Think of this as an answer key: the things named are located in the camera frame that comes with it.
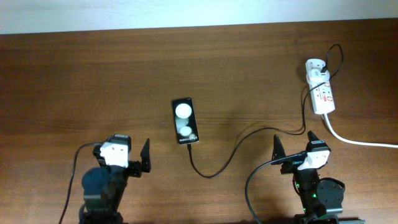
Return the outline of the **black Galaxy flip phone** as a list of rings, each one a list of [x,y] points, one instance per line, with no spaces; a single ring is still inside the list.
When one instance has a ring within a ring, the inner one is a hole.
[[[172,100],[172,111],[175,133],[179,145],[192,144],[199,141],[199,133],[191,98]]]

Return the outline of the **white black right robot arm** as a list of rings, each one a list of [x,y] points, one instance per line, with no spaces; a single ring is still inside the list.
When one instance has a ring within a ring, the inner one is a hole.
[[[320,178],[318,170],[324,167],[331,149],[325,141],[308,132],[306,149],[287,156],[282,143],[274,135],[272,161],[280,165],[282,175],[292,174],[295,191],[300,197],[304,213],[294,216],[295,223],[338,223],[343,212],[345,184],[339,180]]]

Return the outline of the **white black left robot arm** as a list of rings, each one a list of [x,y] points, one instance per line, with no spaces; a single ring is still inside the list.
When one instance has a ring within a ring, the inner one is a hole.
[[[118,134],[94,147],[93,155],[99,166],[82,178],[84,204],[79,211],[80,223],[124,223],[118,208],[128,179],[140,178],[151,170],[150,140],[142,148],[140,161],[130,161],[130,151],[131,138]]]

